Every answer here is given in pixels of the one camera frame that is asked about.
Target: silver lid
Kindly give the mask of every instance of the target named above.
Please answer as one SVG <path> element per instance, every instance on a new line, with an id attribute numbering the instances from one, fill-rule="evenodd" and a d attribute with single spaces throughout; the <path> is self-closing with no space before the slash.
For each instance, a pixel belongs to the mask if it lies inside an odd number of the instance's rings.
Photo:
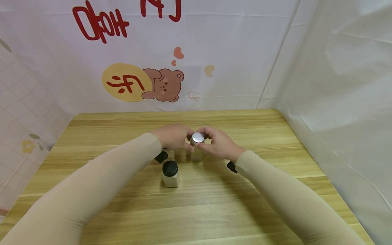
<path id="1" fill-rule="evenodd" d="M 196 132 L 192 134 L 191 142 L 192 143 L 201 143 L 204 141 L 204 135 L 200 132 Z"/>

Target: black lid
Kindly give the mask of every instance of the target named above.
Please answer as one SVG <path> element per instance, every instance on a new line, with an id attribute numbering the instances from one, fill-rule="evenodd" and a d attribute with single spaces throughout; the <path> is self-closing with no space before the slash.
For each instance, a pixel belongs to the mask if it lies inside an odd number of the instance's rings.
<path id="1" fill-rule="evenodd" d="M 161 153 L 159 153 L 159 155 L 156 156 L 155 160 L 157 160 L 157 162 L 159 163 L 163 163 L 163 161 L 165 161 L 168 157 L 169 154 L 165 151 L 162 151 Z"/>
<path id="2" fill-rule="evenodd" d="M 162 172 L 165 176 L 171 177 L 174 176 L 178 171 L 178 166 L 175 161 L 167 161 L 163 164 Z"/>

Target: red text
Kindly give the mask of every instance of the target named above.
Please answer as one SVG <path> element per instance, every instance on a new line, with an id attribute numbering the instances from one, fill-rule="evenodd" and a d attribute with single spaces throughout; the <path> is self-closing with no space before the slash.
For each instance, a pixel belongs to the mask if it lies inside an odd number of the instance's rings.
<path id="1" fill-rule="evenodd" d="M 121 78 L 118 76 L 112 76 L 114 80 L 120 81 Z M 139 80 L 138 77 L 133 76 L 133 75 L 123 75 L 123 83 L 111 83 L 111 82 L 106 82 L 110 87 L 126 87 L 128 92 L 132 93 L 131 85 L 133 85 L 133 82 L 129 82 L 128 79 L 134 79 L 138 84 L 139 87 L 144 91 L 144 87 L 142 82 Z M 125 92 L 125 89 L 121 88 L 118 90 L 119 94 L 122 94 Z"/>
<path id="2" fill-rule="evenodd" d="M 86 32 L 86 29 L 84 28 L 83 23 L 80 20 L 79 12 L 84 12 L 86 14 L 90 25 L 94 31 L 94 36 L 89 36 Z M 128 36 L 125 27 L 129 26 L 129 22 L 123 21 L 121 13 L 118 9 L 115 9 L 116 16 L 114 16 L 112 11 L 109 12 L 109 15 L 105 12 L 100 12 L 99 15 L 95 15 L 95 12 L 90 2 L 86 0 L 86 7 L 73 7 L 72 13 L 84 37 L 88 40 L 101 39 L 102 42 L 105 44 L 106 38 L 104 36 L 104 33 L 107 33 L 109 36 L 114 36 L 114 34 L 116 34 L 117 36 L 120 36 L 120 34 L 122 34 L 125 38 Z"/>
<path id="3" fill-rule="evenodd" d="M 158 16 L 162 19 L 163 4 L 161 0 L 140 0 L 140 12 L 143 17 L 146 17 L 146 1 L 149 1 L 154 7 L 158 9 Z M 181 0 L 176 0 L 176 15 L 169 15 L 169 18 L 174 22 L 179 22 L 181 19 Z"/>

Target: sleeve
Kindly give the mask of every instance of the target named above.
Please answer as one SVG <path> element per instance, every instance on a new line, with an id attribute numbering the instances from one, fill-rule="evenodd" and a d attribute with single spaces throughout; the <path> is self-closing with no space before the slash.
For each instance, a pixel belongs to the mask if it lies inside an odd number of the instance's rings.
<path id="1" fill-rule="evenodd" d="M 43 195 L 0 244 L 79 244 L 83 228 L 161 148 L 145 133 L 89 161 Z"/>
<path id="2" fill-rule="evenodd" d="M 236 170 L 264 196 L 283 222 L 307 245 L 365 244 L 354 230 L 312 189 L 245 151 Z"/>

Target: left hand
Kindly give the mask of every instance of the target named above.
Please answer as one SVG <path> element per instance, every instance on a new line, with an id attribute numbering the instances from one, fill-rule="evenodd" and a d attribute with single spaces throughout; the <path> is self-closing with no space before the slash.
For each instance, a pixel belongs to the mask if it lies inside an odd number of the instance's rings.
<path id="1" fill-rule="evenodd" d="M 168 124 L 158 129 L 150 131 L 161 142 L 162 148 L 168 150 L 186 149 L 194 151 L 193 146 L 185 142 L 185 138 L 191 139 L 194 131 L 182 124 Z"/>

